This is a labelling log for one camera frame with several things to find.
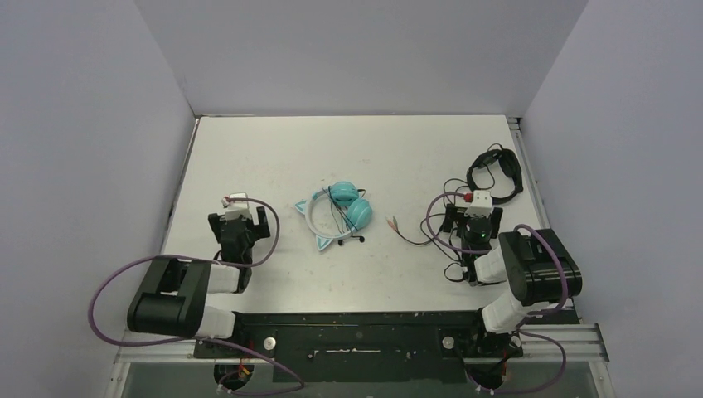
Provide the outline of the black cable pink green plugs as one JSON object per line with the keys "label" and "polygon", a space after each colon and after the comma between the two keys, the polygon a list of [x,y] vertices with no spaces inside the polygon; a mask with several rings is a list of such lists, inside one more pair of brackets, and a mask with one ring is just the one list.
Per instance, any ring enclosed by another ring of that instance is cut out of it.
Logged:
{"label": "black cable pink green plugs", "polygon": [[[451,182],[451,181],[458,181],[458,182],[463,182],[463,185],[460,187],[456,188],[454,191],[449,191],[446,187],[446,184]],[[463,189],[463,188],[468,188],[468,183],[465,182],[464,180],[461,180],[460,178],[450,178],[444,182],[443,185],[443,193],[440,195],[440,198],[443,200],[444,208],[447,208],[449,204],[455,205],[454,201],[449,201],[446,202],[445,198],[446,197],[458,197],[458,196],[463,196],[463,193],[458,192],[458,190]],[[448,233],[448,244],[447,245],[441,245],[438,243],[436,236],[432,235],[425,229],[425,227],[430,227],[430,222],[429,220],[433,217],[436,216],[443,216],[443,213],[436,213],[436,214],[430,214],[429,216],[426,216],[419,222],[419,229],[420,232],[426,237],[426,240],[418,242],[418,241],[413,241],[410,240],[409,238],[405,237],[401,232],[398,227],[398,222],[394,216],[392,216],[390,219],[386,219],[387,224],[389,227],[406,243],[417,246],[417,247],[424,247],[427,245],[434,245],[439,252],[450,259],[450,263],[448,266],[444,269],[444,277],[446,280],[453,282],[453,283],[459,283],[460,281],[468,281],[466,277],[462,277],[462,279],[451,279],[446,275],[446,271],[448,268],[452,265],[461,265],[462,264],[462,255],[468,254],[468,255],[474,255],[474,256],[480,256],[480,255],[485,255],[487,254],[490,249],[492,248],[490,245],[488,246],[487,249],[485,250],[473,250],[473,249],[461,249],[458,250],[456,247],[452,246],[450,240],[453,236],[453,230],[450,230]]]}

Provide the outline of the teal cat ear headphones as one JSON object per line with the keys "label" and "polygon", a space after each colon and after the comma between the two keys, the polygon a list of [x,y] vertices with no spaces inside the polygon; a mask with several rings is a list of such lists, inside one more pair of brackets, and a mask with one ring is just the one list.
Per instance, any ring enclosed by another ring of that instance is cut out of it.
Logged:
{"label": "teal cat ear headphones", "polygon": [[[334,243],[344,245],[345,240],[358,240],[362,244],[366,242],[366,238],[360,234],[360,231],[371,223],[373,209],[365,198],[365,193],[365,189],[357,188],[351,182],[340,181],[322,187],[308,199],[293,205],[304,217],[308,229],[313,233],[318,252],[323,252]],[[332,206],[332,211],[340,216],[336,235],[320,231],[313,223],[313,210],[321,199],[327,199]]]}

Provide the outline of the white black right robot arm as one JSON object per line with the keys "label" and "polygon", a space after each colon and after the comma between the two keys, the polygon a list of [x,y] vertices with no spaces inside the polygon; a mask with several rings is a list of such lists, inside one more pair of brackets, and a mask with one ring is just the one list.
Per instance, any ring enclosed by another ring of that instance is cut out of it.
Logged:
{"label": "white black right robot arm", "polygon": [[488,355],[502,344],[502,333],[526,319],[560,310],[581,293],[583,276],[560,237],[551,228],[518,225],[499,230],[502,209],[487,191],[463,195],[465,206],[449,203],[441,230],[454,232],[463,278],[471,285],[506,283],[506,290],[481,308],[481,324],[469,332],[471,348]]}

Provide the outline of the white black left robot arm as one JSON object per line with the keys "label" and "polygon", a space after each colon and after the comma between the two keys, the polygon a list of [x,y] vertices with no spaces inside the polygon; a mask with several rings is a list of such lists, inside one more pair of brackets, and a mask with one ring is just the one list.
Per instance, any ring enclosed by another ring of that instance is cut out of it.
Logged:
{"label": "white black left robot arm", "polygon": [[215,338],[227,356],[240,355],[248,334],[235,325],[235,314],[206,304],[209,294],[241,294],[252,276],[255,243],[271,236],[265,206],[250,209],[244,192],[222,200],[224,212],[208,223],[220,246],[213,260],[158,256],[151,260],[127,313],[132,332],[164,336]]}

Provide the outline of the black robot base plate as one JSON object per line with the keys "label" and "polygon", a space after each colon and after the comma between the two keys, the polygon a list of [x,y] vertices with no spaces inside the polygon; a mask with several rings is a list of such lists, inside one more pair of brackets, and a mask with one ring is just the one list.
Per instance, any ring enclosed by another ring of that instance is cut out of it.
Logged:
{"label": "black robot base plate", "polygon": [[523,350],[514,332],[487,332],[477,311],[239,313],[230,342],[285,365],[308,383],[462,383],[497,379]]}

